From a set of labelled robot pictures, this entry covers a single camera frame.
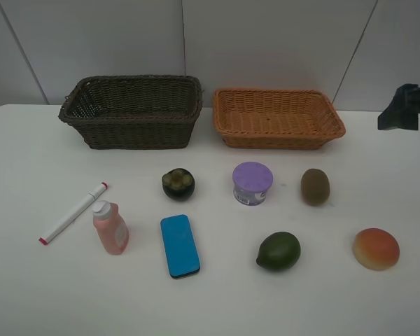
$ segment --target pink plastic bottle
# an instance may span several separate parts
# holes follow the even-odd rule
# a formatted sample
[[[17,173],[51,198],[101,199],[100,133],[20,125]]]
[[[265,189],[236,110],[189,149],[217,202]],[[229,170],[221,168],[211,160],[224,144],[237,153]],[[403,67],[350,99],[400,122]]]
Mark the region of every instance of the pink plastic bottle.
[[[98,201],[93,204],[92,213],[93,225],[106,251],[113,255],[123,253],[129,240],[129,231],[118,213],[118,205]]]

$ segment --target basket rim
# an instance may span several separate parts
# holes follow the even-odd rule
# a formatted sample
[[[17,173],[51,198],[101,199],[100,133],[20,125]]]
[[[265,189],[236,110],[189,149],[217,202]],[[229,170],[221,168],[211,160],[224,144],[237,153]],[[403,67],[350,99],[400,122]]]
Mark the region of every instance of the basket rim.
[[[153,81],[159,79],[167,80],[184,80],[194,84],[195,106],[191,114],[180,116],[171,116],[168,113],[156,113],[155,115],[134,115],[125,117],[75,117],[67,115],[67,111],[72,104],[79,97],[82,88],[84,88],[90,81],[133,81],[139,79],[152,79]],[[140,124],[140,123],[165,123],[165,124],[188,124],[194,123],[200,115],[202,110],[202,87],[198,78],[193,76],[181,75],[124,75],[124,76],[91,76],[81,79],[65,97],[64,103],[61,105],[59,111],[59,119],[69,125],[87,125],[87,124]]]
[[[273,92],[273,93],[304,93],[308,95],[318,95],[323,98],[325,103],[328,105],[330,112],[332,113],[334,119],[336,120],[337,124],[339,125],[339,130],[336,132],[314,132],[314,133],[292,133],[292,132],[254,132],[254,131],[233,131],[231,129],[225,128],[221,125],[219,120],[219,115],[221,111],[219,109],[220,102],[219,97],[221,93],[225,92],[258,92],[258,93],[265,93],[265,92]],[[346,129],[344,123],[342,122],[341,118],[337,114],[333,104],[329,100],[329,98],[318,90],[269,90],[269,89],[257,89],[257,88],[235,88],[235,87],[227,87],[217,89],[213,94],[213,125],[217,131],[217,133],[221,134],[223,137],[236,137],[236,138],[273,138],[273,139],[320,139],[320,140],[333,140],[340,137],[343,137],[346,133]]]

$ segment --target white table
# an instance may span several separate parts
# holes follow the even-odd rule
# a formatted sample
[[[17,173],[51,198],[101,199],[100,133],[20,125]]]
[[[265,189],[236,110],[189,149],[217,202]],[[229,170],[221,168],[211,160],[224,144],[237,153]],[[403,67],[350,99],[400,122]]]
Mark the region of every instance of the white table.
[[[181,150],[91,150],[58,106],[0,108],[0,335],[420,335],[420,131],[377,131],[377,113],[340,112],[347,133],[319,151],[228,148],[205,108]],[[232,195],[232,170],[259,161],[274,174],[264,204]],[[197,180],[184,203],[160,178]],[[300,177],[329,176],[329,204],[300,200]],[[83,213],[48,246],[40,235],[98,183],[120,205],[131,239],[103,249]],[[187,214],[202,268],[170,278],[160,220]],[[400,244],[386,272],[360,266],[354,235],[379,227]],[[256,263],[260,243],[289,231],[302,256],[289,272]]]

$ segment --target wicker basket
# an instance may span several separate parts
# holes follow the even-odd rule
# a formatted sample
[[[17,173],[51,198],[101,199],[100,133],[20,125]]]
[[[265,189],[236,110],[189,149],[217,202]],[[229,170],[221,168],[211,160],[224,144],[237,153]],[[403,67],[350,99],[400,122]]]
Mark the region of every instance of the wicker basket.
[[[96,76],[77,84],[59,119],[93,149],[183,148],[201,108],[197,78]]]
[[[313,90],[217,90],[213,123],[240,148],[314,150],[345,134],[328,98]]]

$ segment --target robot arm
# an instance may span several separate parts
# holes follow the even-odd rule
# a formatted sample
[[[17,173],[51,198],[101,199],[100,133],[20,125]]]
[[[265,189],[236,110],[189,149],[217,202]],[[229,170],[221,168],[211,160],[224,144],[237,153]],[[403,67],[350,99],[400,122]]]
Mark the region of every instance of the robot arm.
[[[420,87],[404,84],[397,89],[392,102],[378,117],[378,130],[419,129]]]

